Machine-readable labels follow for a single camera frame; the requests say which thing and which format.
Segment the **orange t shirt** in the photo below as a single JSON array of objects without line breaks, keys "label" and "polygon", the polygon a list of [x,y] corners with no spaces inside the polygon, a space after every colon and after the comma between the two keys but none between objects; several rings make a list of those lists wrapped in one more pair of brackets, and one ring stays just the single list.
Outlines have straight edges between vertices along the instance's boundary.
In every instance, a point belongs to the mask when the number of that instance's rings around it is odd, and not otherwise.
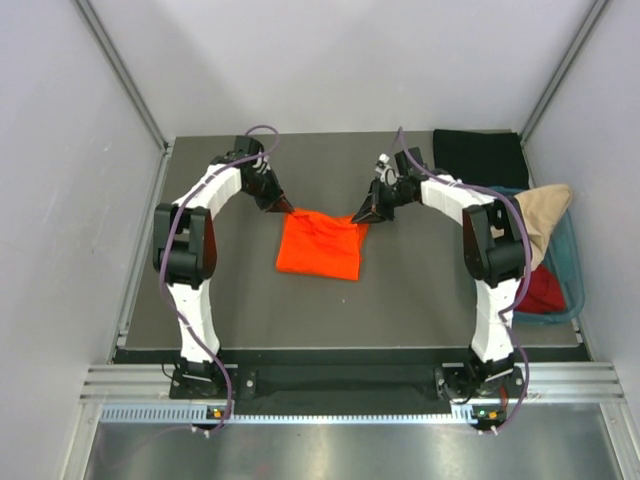
[{"label": "orange t shirt", "polygon": [[276,270],[358,281],[368,230],[368,224],[352,223],[350,216],[296,209],[284,217]]}]

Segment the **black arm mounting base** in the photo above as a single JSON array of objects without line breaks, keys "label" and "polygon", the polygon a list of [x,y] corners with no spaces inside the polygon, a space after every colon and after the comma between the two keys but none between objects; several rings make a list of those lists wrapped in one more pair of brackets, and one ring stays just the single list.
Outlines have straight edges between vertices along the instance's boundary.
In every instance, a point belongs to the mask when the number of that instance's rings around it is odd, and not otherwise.
[{"label": "black arm mounting base", "polygon": [[514,400],[524,386],[522,366],[473,385],[467,348],[229,349],[240,414],[443,413],[451,400]]}]

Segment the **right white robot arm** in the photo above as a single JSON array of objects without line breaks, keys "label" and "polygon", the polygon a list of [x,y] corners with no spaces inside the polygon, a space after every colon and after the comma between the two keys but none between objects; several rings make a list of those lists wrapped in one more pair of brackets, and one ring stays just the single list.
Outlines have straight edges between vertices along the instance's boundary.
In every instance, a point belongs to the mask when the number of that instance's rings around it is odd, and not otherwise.
[{"label": "right white robot arm", "polygon": [[476,325],[469,347],[467,384],[487,396],[514,369],[514,346],[508,329],[513,303],[531,253],[516,202],[480,192],[447,174],[426,171],[420,149],[395,154],[395,166],[382,154],[354,224],[394,219],[401,206],[418,203],[462,227],[463,260],[476,285]]}]

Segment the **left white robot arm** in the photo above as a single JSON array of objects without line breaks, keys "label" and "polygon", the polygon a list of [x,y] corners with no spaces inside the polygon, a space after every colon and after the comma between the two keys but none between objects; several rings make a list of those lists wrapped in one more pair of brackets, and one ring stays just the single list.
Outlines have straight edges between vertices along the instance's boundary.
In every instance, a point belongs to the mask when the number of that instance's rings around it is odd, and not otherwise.
[{"label": "left white robot arm", "polygon": [[161,295],[174,310],[181,332],[173,381],[209,397],[227,384],[210,299],[218,258],[214,219],[239,193],[251,196],[263,212],[294,211],[271,168],[272,150],[253,132],[236,136],[229,152],[214,157],[184,195],[158,204],[153,216],[152,263]]}]

